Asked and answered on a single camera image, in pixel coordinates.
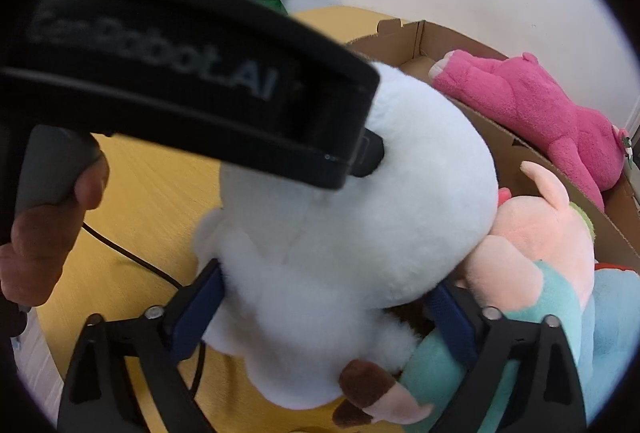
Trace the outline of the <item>person's left hand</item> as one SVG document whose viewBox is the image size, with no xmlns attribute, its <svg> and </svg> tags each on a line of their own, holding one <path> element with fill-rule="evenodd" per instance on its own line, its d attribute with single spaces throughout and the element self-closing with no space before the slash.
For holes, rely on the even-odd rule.
<svg viewBox="0 0 640 433">
<path fill-rule="evenodd" d="M 60 280 L 87 212 L 99 207 L 110 176 L 99 156 L 76 181 L 62 204 L 31 208 L 15 219 L 11 241 L 1 247 L 1 290 L 24 306 L 46 303 Z"/>
</svg>

